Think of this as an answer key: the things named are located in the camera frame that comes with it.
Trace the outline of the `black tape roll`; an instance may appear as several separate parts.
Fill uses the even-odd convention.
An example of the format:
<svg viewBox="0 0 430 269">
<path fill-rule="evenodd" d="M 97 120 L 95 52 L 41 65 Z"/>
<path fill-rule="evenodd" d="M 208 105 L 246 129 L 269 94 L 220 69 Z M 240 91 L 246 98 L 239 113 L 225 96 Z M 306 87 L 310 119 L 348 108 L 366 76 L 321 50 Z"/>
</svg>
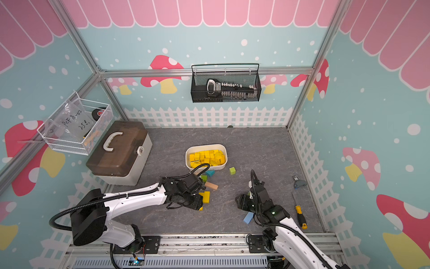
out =
<svg viewBox="0 0 430 269">
<path fill-rule="evenodd" d="M 100 119 L 100 117 L 103 115 L 103 113 L 105 112 L 105 110 L 106 110 L 106 107 L 94 109 L 91 113 L 94 121 L 98 121 Z"/>
</svg>

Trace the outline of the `teal triangular block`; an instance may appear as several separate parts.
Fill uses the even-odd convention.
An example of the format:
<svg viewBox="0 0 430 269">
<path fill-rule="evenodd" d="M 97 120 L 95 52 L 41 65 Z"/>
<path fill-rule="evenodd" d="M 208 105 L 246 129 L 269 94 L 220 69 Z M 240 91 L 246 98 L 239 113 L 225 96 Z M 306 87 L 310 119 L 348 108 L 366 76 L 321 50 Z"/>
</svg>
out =
<svg viewBox="0 0 430 269">
<path fill-rule="evenodd" d="M 206 175 L 208 175 L 209 177 L 212 177 L 215 174 L 214 170 L 208 170 L 206 171 Z"/>
</svg>

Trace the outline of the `short yellow block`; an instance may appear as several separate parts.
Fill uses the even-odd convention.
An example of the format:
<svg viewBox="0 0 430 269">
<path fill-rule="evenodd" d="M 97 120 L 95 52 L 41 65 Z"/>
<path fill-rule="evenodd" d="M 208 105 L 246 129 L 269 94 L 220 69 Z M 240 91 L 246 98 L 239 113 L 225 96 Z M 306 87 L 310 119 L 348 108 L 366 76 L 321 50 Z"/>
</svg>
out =
<svg viewBox="0 0 430 269">
<path fill-rule="evenodd" d="M 205 191 L 204 193 L 201 193 L 200 195 L 203 197 L 203 203 L 209 204 L 210 195 L 211 195 L 210 191 Z"/>
</svg>

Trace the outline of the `white oval plastic tub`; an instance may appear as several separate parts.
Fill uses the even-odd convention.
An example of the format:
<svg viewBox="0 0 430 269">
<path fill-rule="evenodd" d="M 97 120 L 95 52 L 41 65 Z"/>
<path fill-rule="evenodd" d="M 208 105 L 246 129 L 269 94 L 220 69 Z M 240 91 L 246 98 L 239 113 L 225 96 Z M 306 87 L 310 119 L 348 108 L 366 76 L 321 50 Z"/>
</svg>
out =
<svg viewBox="0 0 430 269">
<path fill-rule="evenodd" d="M 190 170 L 201 164 L 209 164 L 209 170 L 221 170 L 227 161 L 227 150 L 222 144 L 193 146 L 185 153 L 186 166 Z"/>
</svg>

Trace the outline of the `grey blue clamp tool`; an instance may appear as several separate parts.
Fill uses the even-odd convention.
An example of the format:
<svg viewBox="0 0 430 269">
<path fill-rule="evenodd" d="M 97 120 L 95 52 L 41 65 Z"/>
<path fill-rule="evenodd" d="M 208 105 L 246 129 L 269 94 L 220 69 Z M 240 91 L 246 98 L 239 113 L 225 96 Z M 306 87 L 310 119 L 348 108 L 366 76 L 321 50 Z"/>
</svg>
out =
<svg viewBox="0 0 430 269">
<path fill-rule="evenodd" d="M 300 179 L 297 175 L 294 175 L 292 178 L 294 180 L 294 184 L 293 184 L 294 189 L 298 189 L 298 188 L 301 188 L 303 186 L 307 186 L 307 181 Z"/>
</svg>

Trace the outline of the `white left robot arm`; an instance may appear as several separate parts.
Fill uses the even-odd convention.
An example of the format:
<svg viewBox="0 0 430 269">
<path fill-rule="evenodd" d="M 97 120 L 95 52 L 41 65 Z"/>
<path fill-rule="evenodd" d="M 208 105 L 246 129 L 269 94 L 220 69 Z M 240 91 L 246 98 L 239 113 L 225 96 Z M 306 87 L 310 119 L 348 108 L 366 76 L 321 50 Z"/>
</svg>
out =
<svg viewBox="0 0 430 269">
<path fill-rule="evenodd" d="M 162 177 L 148 187 L 126 192 L 102 193 L 91 190 L 75 207 L 68 208 L 49 220 L 52 228 L 72 233 L 73 244 L 83 246 L 101 241 L 132 252 L 144 247 L 144 238 L 138 226 L 121 224 L 115 218 L 140 208 L 165 205 L 168 210 L 203 206 L 204 182 L 201 175 L 210 164 L 198 165 L 188 174 Z"/>
</svg>

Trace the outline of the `tan slanted block centre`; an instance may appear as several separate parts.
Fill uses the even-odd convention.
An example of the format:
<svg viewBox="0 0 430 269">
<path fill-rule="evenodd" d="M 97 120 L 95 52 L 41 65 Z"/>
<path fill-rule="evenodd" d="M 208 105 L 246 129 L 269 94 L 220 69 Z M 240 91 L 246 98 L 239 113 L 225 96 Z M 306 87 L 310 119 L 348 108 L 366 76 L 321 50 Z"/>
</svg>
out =
<svg viewBox="0 0 430 269">
<path fill-rule="evenodd" d="M 205 183 L 205 186 L 206 186 L 207 188 L 209 188 L 209 189 L 214 190 L 214 191 L 218 190 L 218 185 L 213 184 L 213 183 L 210 183 L 210 182 L 206 182 L 206 183 Z"/>
</svg>

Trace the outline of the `brown lidded storage box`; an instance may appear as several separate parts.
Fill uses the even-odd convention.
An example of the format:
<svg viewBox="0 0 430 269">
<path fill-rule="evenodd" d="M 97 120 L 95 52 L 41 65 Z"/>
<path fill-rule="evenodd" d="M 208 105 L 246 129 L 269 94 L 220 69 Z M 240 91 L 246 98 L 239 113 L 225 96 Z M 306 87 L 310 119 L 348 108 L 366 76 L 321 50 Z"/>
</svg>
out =
<svg viewBox="0 0 430 269">
<path fill-rule="evenodd" d="M 86 166 L 107 184 L 135 186 L 151 149 L 152 141 L 143 123 L 115 121 Z"/>
</svg>

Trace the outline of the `light blue block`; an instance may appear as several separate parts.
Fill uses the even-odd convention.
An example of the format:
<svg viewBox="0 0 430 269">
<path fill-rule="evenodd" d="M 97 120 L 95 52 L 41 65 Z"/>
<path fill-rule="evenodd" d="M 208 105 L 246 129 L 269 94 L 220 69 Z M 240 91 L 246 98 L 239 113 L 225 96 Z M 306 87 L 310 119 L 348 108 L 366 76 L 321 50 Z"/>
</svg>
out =
<svg viewBox="0 0 430 269">
<path fill-rule="evenodd" d="M 248 225 L 253 220 L 253 217 L 254 217 L 254 213 L 248 212 L 244 217 L 243 222 Z"/>
</svg>

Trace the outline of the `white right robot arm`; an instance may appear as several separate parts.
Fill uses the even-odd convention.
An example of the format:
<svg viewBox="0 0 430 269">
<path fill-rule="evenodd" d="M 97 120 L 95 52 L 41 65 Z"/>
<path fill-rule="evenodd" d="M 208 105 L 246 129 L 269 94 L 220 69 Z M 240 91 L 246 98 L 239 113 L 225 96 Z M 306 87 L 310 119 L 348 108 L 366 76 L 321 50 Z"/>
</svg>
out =
<svg viewBox="0 0 430 269">
<path fill-rule="evenodd" d="M 263 230 L 263 248 L 282 255 L 296 269 L 347 269 L 322 252 L 300 230 L 291 215 L 273 203 L 265 183 L 254 170 L 250 172 L 250 195 L 235 198 L 237 207 L 253 214 L 255 223 Z"/>
</svg>

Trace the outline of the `yellow black screwdriver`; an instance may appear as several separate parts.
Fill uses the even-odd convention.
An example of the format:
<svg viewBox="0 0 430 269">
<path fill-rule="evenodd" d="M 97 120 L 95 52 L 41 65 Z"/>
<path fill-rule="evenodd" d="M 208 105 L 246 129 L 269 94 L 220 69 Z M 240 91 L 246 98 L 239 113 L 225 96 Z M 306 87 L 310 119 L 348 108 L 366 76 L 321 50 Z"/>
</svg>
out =
<svg viewBox="0 0 430 269">
<path fill-rule="evenodd" d="M 292 197 L 295 203 L 295 210 L 296 210 L 297 219 L 298 219 L 300 228 L 302 230 L 306 230 L 308 228 L 307 221 L 305 216 L 303 215 L 301 206 L 297 203 L 297 199 L 294 192 L 292 192 Z"/>
</svg>

